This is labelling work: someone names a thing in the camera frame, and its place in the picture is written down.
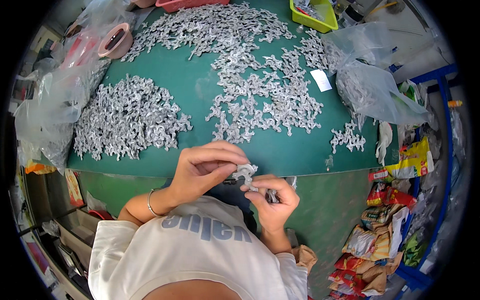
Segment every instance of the green tabletop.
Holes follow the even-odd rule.
[[[233,0],[231,3],[241,3],[242,0]],[[252,54],[260,63],[264,63],[262,56],[275,55],[281,59],[282,47],[293,50],[293,45],[301,46],[302,37],[308,38],[307,34],[298,34],[295,30],[298,26],[291,20],[291,10],[288,1],[277,0],[250,0],[251,7],[267,9],[276,13],[283,22],[288,22],[289,30],[297,35],[297,38],[287,40],[282,37],[280,40],[274,40],[271,44],[267,42],[256,42],[260,47],[254,50]],[[163,15],[165,11],[156,8],[146,19],[149,25]],[[117,161],[116,156],[102,155],[102,159],[95,161],[91,155],[84,154],[81,160],[76,153],[72,151],[68,161],[68,168],[75,170],[85,170],[100,173],[134,175],[147,177],[173,177],[177,160],[181,149],[203,145],[210,142],[213,138],[212,132],[216,131],[215,123],[217,118],[212,118],[209,122],[205,121],[205,116],[210,113],[210,107],[213,105],[212,99],[222,94],[222,87],[217,85],[219,78],[217,71],[214,71],[210,64],[214,62],[218,54],[206,53],[201,57],[194,56],[188,61],[191,49],[183,46],[175,50],[168,50],[161,44],[152,48],[150,53],[146,50],[133,62],[112,62],[107,71],[108,79],[104,79],[104,84],[116,84],[120,79],[125,78],[125,74],[130,76],[139,75],[141,77],[152,78],[157,86],[165,87],[170,90],[174,96],[181,112],[191,115],[193,130],[189,132],[179,132],[178,149],[158,149],[154,146],[148,147],[140,153],[140,159],[130,159],[127,156]],[[255,129],[255,136],[250,143],[244,142],[238,144],[242,148],[249,160],[258,165],[257,174],[273,173],[277,176],[293,175],[311,175],[328,172],[342,172],[358,169],[378,167],[375,158],[375,144],[377,142],[378,123],[373,126],[372,119],[368,118],[362,129],[354,131],[354,134],[361,134],[365,137],[364,152],[354,151],[351,153],[344,145],[336,147],[336,154],[332,155],[330,140],[333,134],[331,129],[344,130],[345,122],[350,122],[350,116],[341,103],[336,91],[335,77],[330,78],[332,90],[320,92],[317,84],[310,75],[313,69],[306,67],[303,56],[300,58],[301,66],[307,70],[305,79],[310,80],[308,85],[310,96],[317,102],[323,103],[322,114],[318,115],[316,122],[322,125],[321,128],[314,128],[310,134],[307,134],[303,128],[292,128],[292,136],[287,136],[287,129],[283,126],[282,132],[277,133],[273,129],[262,130]],[[264,69],[253,71],[247,69],[243,76],[246,78],[251,72],[262,74]],[[269,102],[262,97],[257,98],[259,106],[263,102]],[[333,160],[326,163],[329,155]],[[385,163],[387,165],[398,162],[398,143],[396,138],[387,149]]]

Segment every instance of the white glove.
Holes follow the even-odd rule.
[[[392,142],[393,131],[392,126],[385,121],[380,121],[378,129],[380,130],[380,140],[377,142],[375,157],[378,159],[378,163],[385,167],[385,155],[387,154],[387,147]]]

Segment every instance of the blue metal shelf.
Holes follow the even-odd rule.
[[[421,290],[428,289],[429,286],[433,283],[433,279],[425,275],[424,273],[420,272],[420,268],[427,259],[427,256],[430,254],[430,251],[432,249],[432,245],[435,242],[437,235],[438,235],[438,230],[440,226],[443,223],[446,209],[447,209],[447,204],[448,204],[448,197],[450,195],[450,182],[452,178],[452,162],[453,162],[453,144],[452,144],[452,124],[450,122],[450,110],[448,108],[448,101],[452,98],[450,95],[450,89],[448,86],[448,81],[446,79],[446,75],[450,73],[457,72],[457,66],[456,64],[451,64],[442,68],[439,68],[437,70],[425,73],[423,75],[417,76],[415,78],[412,78],[411,80],[416,83],[423,83],[426,81],[430,80],[437,80],[438,85],[440,87],[440,94],[442,95],[442,101],[444,105],[444,111],[445,111],[445,119],[446,119],[446,126],[447,126],[447,151],[448,151],[448,163],[447,163],[447,178],[446,178],[446,184],[445,184],[445,191],[444,191],[444,198],[442,201],[442,207],[437,219],[437,222],[435,224],[435,228],[433,231],[433,234],[430,238],[427,250],[425,251],[424,255],[422,256],[422,259],[420,260],[419,265],[416,268],[405,266],[403,264],[403,261],[400,263],[400,266],[398,267],[396,273],[397,275],[401,276],[403,279],[407,281],[407,285],[412,289],[420,288]],[[420,138],[419,131],[418,129],[416,130],[416,141],[418,141]],[[415,178],[414,181],[414,188],[413,188],[413,195],[415,197],[418,196],[419,193],[419,186],[420,186],[420,178]],[[405,239],[406,234],[408,232],[408,228],[410,226],[412,215],[409,215],[404,227],[404,232],[403,232],[403,239]],[[403,291],[401,291],[396,299],[400,299],[403,295]]]

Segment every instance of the yellow plastic basket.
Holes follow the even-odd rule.
[[[333,8],[328,0],[310,0],[310,4],[317,5],[317,4],[329,4],[330,9],[325,16],[325,22],[318,21],[315,18],[309,17],[295,9],[295,5],[293,4],[293,0],[290,0],[290,9],[292,10],[292,20],[296,23],[303,24],[310,28],[313,28],[321,33],[327,33],[331,29],[337,30],[338,24],[336,22],[335,13],[333,12]]]

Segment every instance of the right hand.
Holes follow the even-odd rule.
[[[242,185],[240,189],[246,192],[245,198],[257,208],[262,230],[270,234],[283,232],[285,222],[300,202],[295,189],[285,179],[273,174],[253,177],[252,186],[258,188],[258,192],[246,192],[249,190],[246,185]],[[268,203],[265,199],[266,189],[276,190],[280,203]]]

